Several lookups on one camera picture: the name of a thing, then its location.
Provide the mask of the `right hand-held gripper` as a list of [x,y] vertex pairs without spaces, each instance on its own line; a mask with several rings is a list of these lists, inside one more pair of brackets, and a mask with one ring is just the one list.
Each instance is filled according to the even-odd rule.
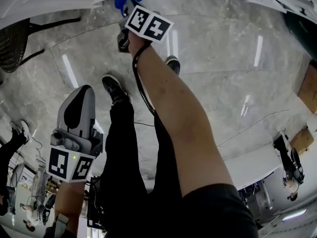
[[138,5],[135,0],[126,0],[123,5],[123,17],[124,19],[119,22],[120,33],[117,36],[120,53],[128,52],[129,32],[150,42],[160,43],[173,27],[172,21]]

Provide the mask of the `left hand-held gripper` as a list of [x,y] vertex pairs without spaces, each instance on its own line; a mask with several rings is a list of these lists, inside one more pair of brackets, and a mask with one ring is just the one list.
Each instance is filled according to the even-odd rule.
[[103,152],[103,137],[95,120],[94,91],[89,85],[81,86],[58,110],[47,173],[65,182],[85,182],[94,160]]

